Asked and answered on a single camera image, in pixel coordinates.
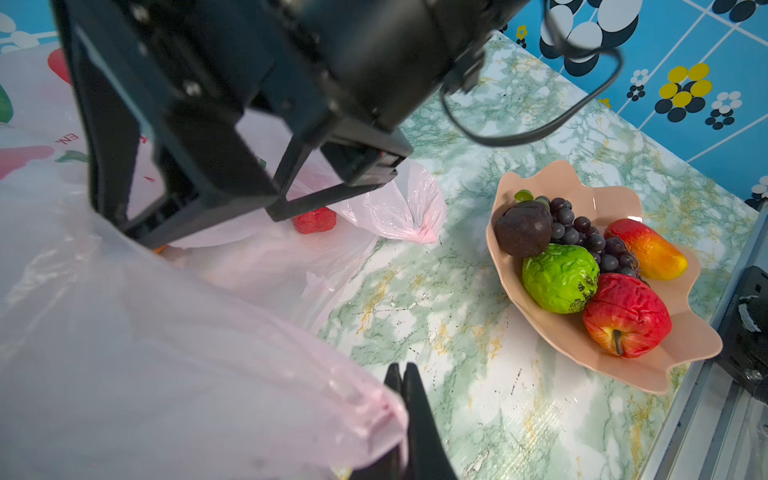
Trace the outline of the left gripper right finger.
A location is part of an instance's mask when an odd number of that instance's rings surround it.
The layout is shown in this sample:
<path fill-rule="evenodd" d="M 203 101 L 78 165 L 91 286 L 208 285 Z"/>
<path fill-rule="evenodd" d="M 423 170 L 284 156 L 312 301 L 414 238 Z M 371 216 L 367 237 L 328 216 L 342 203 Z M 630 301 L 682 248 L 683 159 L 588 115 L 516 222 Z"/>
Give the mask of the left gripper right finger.
<path fill-rule="evenodd" d="M 444 451 L 419 369 L 406 365 L 402 397 L 409 415 L 408 462 L 403 479 L 456 480 L 457 476 Z"/>

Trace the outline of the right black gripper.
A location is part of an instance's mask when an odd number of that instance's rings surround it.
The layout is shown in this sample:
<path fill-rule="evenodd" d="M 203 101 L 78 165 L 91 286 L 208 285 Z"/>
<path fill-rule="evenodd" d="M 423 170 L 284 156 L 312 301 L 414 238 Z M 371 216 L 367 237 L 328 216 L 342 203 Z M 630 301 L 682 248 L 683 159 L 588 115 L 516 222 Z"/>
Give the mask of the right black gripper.
<path fill-rule="evenodd" d="M 381 188 L 411 146 L 284 1 L 55 1 L 92 208 L 148 248 Z"/>

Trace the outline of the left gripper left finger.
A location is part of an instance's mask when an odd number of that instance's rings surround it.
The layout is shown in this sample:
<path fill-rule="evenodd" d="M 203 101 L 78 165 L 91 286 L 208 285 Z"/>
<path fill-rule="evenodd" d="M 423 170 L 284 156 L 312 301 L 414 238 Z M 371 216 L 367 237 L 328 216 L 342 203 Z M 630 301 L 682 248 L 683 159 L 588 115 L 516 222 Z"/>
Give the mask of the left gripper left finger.
<path fill-rule="evenodd" d="M 384 377 L 384 384 L 397 393 L 410 413 L 407 399 L 406 382 L 397 363 L 390 364 Z M 405 438 L 383 457 L 365 468 L 356 469 L 350 474 L 350 480 L 398 480 L 404 479 L 408 467 L 410 447 L 410 426 L 406 421 Z"/>

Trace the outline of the red pomegranate fruit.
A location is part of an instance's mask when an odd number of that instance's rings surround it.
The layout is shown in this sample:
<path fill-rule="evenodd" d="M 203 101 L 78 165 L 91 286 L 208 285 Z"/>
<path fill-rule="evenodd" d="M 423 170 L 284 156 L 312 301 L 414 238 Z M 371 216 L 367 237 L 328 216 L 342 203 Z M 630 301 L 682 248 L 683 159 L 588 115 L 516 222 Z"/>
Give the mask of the red pomegranate fruit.
<path fill-rule="evenodd" d="M 327 207 L 322 207 L 292 218 L 295 230 L 303 235 L 327 232 L 335 228 L 337 214 Z"/>

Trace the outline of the pink plastic bag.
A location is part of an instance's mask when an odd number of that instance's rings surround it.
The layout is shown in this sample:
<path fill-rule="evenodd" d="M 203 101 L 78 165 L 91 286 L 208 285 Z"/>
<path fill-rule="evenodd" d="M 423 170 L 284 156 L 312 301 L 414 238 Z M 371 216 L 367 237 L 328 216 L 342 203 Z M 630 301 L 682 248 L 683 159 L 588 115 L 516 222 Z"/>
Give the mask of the pink plastic bag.
<path fill-rule="evenodd" d="M 1 129 L 1 475 L 330 479 L 405 438 L 326 343 L 121 235 L 79 151 Z"/>

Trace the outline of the green apple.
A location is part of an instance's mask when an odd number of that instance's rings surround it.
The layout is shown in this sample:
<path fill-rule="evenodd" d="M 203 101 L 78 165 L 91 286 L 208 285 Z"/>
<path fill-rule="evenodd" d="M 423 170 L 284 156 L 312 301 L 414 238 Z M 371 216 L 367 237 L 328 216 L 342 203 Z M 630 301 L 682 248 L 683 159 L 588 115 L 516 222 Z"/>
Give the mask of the green apple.
<path fill-rule="evenodd" d="M 577 245 L 550 244 L 522 264 L 522 283 L 544 310 L 573 314 L 584 310 L 598 290 L 598 263 Z"/>

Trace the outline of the pink red apple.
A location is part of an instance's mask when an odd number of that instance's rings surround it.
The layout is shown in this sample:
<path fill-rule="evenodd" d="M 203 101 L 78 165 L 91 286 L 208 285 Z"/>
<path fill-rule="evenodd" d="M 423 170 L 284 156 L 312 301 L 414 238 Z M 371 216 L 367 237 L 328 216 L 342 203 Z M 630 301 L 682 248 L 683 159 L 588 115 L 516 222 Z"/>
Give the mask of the pink red apple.
<path fill-rule="evenodd" d="M 607 353 L 638 358 L 672 331 L 661 298 L 644 282 L 623 274 L 602 274 L 598 290 L 582 312 L 590 337 Z"/>

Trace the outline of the dark mangosteen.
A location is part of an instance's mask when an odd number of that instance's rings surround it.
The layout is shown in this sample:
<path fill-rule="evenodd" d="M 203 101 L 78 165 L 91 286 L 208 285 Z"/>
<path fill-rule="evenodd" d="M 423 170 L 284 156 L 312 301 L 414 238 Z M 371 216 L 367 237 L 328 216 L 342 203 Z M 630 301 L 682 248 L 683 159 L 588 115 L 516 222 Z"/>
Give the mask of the dark mangosteen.
<path fill-rule="evenodd" d="M 552 217 L 544 203 L 529 200 L 514 204 L 496 221 L 494 233 L 501 250 L 528 258 L 538 256 L 549 246 Z"/>

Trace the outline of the purple grape bunch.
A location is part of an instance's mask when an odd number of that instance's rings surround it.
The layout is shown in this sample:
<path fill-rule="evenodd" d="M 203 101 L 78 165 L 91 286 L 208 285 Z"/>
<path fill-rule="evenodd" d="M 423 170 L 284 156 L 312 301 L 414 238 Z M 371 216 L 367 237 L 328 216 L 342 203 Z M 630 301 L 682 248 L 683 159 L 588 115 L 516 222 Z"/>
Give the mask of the purple grape bunch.
<path fill-rule="evenodd" d="M 549 209 L 551 243 L 586 249 L 594 257 L 601 273 L 623 274 L 641 280 L 639 261 L 623 240 L 604 236 L 588 217 L 576 216 L 572 203 L 567 199 L 539 196 L 535 201 Z"/>

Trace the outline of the red yellow peach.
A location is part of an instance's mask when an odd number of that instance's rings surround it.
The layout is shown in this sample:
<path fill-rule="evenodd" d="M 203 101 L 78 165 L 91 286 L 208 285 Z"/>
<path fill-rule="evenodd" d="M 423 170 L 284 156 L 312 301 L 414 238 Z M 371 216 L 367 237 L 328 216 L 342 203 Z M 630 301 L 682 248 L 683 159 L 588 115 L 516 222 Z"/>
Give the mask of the red yellow peach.
<path fill-rule="evenodd" d="M 638 260 L 641 276 L 653 280 L 674 280 L 682 276 L 689 263 L 672 243 L 644 223 L 631 218 L 607 226 L 608 238 L 619 238 Z"/>

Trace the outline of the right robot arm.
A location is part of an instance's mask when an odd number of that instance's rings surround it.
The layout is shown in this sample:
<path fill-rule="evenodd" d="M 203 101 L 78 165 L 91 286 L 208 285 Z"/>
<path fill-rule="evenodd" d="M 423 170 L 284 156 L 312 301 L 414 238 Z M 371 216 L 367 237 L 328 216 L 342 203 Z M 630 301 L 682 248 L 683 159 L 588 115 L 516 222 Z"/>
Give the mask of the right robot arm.
<path fill-rule="evenodd" d="M 469 91 L 519 1 L 54 1 L 89 200 L 159 247 L 374 191 L 400 124 Z"/>

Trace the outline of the aluminium front rail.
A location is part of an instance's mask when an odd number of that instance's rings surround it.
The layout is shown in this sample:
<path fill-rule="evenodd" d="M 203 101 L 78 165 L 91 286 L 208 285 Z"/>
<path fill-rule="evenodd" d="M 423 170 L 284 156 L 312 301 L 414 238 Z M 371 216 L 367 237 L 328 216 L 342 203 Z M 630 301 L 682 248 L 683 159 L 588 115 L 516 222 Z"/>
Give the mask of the aluminium front rail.
<path fill-rule="evenodd" d="M 642 479 L 765 479 L 767 406 L 714 360 L 690 367 Z"/>

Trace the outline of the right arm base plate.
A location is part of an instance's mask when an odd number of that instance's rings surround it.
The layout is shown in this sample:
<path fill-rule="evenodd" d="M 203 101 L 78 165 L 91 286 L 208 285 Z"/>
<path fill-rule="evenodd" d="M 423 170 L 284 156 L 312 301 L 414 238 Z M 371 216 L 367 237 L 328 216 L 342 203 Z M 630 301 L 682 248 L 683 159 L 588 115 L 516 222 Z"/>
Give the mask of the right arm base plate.
<path fill-rule="evenodd" d="M 736 286 L 719 334 L 716 362 L 758 402 L 767 404 L 767 272 L 746 268 Z"/>

